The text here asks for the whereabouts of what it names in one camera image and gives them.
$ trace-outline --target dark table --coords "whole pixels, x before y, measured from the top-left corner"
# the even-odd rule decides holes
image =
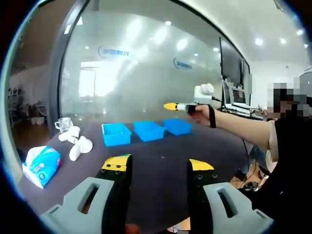
[[[93,149],[72,162],[69,142],[58,136],[47,145],[61,153],[61,167],[44,190],[36,187],[25,176],[19,187],[28,204],[39,214],[55,204],[62,204],[63,196],[85,178],[96,174],[105,160],[123,154],[133,155],[133,177],[127,223],[135,223],[141,233],[156,233],[188,217],[186,168],[193,158],[211,164],[223,181],[230,181],[237,169],[247,162],[241,138],[221,129],[193,124],[192,133],[174,136],[165,132],[162,140],[142,142],[132,130],[130,145],[106,147],[101,123],[81,127],[80,135],[93,142]],[[248,152],[252,145],[246,142]]]

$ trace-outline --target glass cup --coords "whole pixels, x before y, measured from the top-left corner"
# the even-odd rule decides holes
[[[55,128],[59,129],[60,133],[67,132],[72,126],[73,122],[69,117],[59,118],[57,122],[54,123]]]

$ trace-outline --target blue plastic bin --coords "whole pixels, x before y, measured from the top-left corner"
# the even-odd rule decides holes
[[[133,123],[136,134],[143,141],[158,140],[164,138],[165,128],[153,121],[139,121]]]
[[[164,119],[162,121],[166,130],[175,136],[191,133],[191,124],[178,118]]]
[[[102,124],[106,146],[127,145],[131,141],[131,131],[123,123]]]

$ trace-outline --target black shirt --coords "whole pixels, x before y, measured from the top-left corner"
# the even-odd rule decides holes
[[[256,192],[253,208],[275,220],[273,231],[298,228],[309,216],[310,193],[306,172],[309,165],[309,134],[312,122],[302,117],[275,122],[278,163],[261,189]]]

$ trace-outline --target glass wall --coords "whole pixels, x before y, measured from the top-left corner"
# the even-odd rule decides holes
[[[204,83],[222,97],[219,37],[169,0],[91,0],[65,53],[60,115],[78,125],[185,117],[163,105],[193,102]]]

